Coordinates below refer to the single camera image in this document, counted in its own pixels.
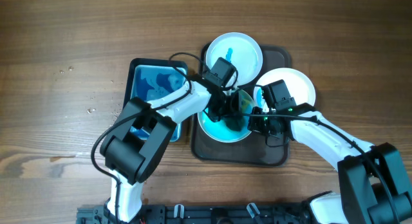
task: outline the plastic container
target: plastic container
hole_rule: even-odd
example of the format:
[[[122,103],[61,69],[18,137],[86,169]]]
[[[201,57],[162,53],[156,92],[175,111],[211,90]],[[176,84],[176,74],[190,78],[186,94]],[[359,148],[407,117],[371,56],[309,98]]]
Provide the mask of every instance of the plastic container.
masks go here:
[[[187,73],[184,62],[173,61],[173,64],[182,72]],[[162,98],[183,86],[184,78],[175,69],[169,66],[166,60],[134,59],[130,64],[127,78],[125,106],[129,99],[139,97],[144,101]],[[142,140],[147,140],[149,134],[132,127],[130,131]],[[179,139],[182,124],[178,124],[171,138],[172,142]]]

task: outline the blue paint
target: blue paint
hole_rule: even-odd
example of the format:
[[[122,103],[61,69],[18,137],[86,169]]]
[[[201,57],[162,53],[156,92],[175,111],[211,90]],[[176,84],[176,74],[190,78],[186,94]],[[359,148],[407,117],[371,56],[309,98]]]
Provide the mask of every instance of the blue paint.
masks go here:
[[[233,49],[229,48],[226,53],[226,61],[231,62],[230,60],[232,59],[232,53],[233,53]]]
[[[144,101],[156,100],[180,89],[185,79],[170,67],[139,65],[135,70],[131,98],[139,97]],[[171,141],[180,137],[181,124],[174,130]],[[130,132],[145,140],[149,135],[143,130],[132,127]]]

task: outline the wooden table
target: wooden table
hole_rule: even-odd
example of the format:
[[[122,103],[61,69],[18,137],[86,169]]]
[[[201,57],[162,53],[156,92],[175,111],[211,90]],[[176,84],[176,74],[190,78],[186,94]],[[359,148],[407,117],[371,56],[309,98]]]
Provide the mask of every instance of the wooden table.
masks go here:
[[[411,1],[0,0],[0,222],[73,223],[77,207],[102,204],[110,179],[89,152],[122,109],[130,61],[199,54],[227,32],[284,46],[329,120],[394,144],[412,173]],[[189,138],[187,128],[169,145],[144,203],[300,201],[339,191],[337,173],[303,145],[291,144],[284,167],[259,168],[201,162]]]

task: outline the wire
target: wire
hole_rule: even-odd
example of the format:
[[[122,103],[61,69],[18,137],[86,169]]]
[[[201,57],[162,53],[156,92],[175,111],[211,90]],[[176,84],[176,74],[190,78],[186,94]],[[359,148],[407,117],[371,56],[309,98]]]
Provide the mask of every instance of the wire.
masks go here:
[[[170,60],[171,60],[174,56],[177,56],[177,55],[188,55],[188,56],[194,57],[194,58],[197,59],[203,66],[206,67],[206,70],[207,70],[207,71],[210,71],[210,70],[211,70],[211,69],[206,65],[206,62],[204,62],[203,60],[201,60],[200,57],[196,56],[195,54],[186,53],[186,52],[178,52],[178,53],[175,53],[175,54],[173,54],[172,56],[170,56],[170,57],[169,57],[169,65],[170,65]]]
[[[330,131],[333,131],[336,135],[340,136],[344,141],[348,142],[352,147],[354,147],[358,152],[360,152],[360,155],[363,157],[363,159],[366,160],[366,163],[368,163],[372,169],[372,171],[375,173],[377,178],[380,180],[384,190],[385,194],[388,197],[389,204],[391,206],[392,214],[393,217],[396,221],[396,223],[400,223],[399,217],[398,217],[398,212],[395,207],[395,203],[393,202],[393,198],[391,195],[391,192],[389,191],[389,187],[386,184],[386,181],[384,180],[383,176],[381,175],[380,171],[376,168],[375,164],[366,156],[366,153],[357,145],[355,141],[350,140],[348,137],[346,137],[344,134],[339,132],[338,130],[334,129],[333,127],[329,126],[328,124],[325,124],[321,122],[320,120],[314,120],[313,118],[307,118],[307,117],[299,117],[299,116],[294,116],[294,115],[275,115],[275,114],[267,114],[267,115],[255,115],[255,114],[246,114],[246,113],[238,113],[235,115],[243,115],[243,116],[248,116],[248,117],[284,117],[284,118],[291,118],[294,120],[305,120],[309,122],[313,122],[315,124],[318,124],[320,126],[324,126]]]

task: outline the black cable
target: black cable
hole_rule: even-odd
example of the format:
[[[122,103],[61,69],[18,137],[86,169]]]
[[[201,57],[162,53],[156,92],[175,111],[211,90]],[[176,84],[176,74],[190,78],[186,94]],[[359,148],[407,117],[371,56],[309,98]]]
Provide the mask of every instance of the black cable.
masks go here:
[[[177,56],[177,55],[188,55],[188,56],[194,57],[194,58],[197,59],[204,67],[206,67],[206,70],[207,70],[207,71],[210,71],[210,70],[211,70],[211,69],[206,65],[206,62],[204,62],[203,60],[201,60],[200,57],[196,56],[195,54],[186,53],[186,52],[178,52],[178,53],[175,53],[175,54],[173,54],[172,56],[170,56],[170,58],[169,58],[169,65],[170,65],[170,60],[171,60],[174,56]]]
[[[372,171],[376,174],[377,178],[380,180],[384,190],[385,194],[388,197],[389,204],[391,206],[391,210],[393,213],[393,217],[396,221],[396,223],[400,223],[399,217],[398,217],[398,212],[395,207],[395,203],[393,202],[393,198],[391,195],[391,192],[389,191],[389,187],[386,184],[386,181],[384,180],[383,176],[381,175],[380,171],[376,168],[375,164],[366,156],[366,153],[357,145],[355,141],[350,140],[348,137],[346,137],[344,134],[339,132],[338,130],[334,129],[333,127],[329,126],[328,124],[322,123],[320,120],[313,120],[313,118],[307,118],[307,117],[299,117],[299,116],[294,116],[294,115],[275,115],[275,114],[267,114],[267,115],[255,115],[255,114],[246,114],[246,113],[238,113],[235,115],[243,115],[243,116],[248,116],[248,117],[284,117],[284,118],[291,118],[293,120],[305,120],[309,122],[313,122],[315,124],[318,124],[320,126],[324,126],[330,131],[333,131],[336,135],[340,136],[344,141],[348,142],[352,147],[354,147],[358,152],[360,152],[360,155],[363,157],[363,159],[366,160],[366,163],[370,165]]]

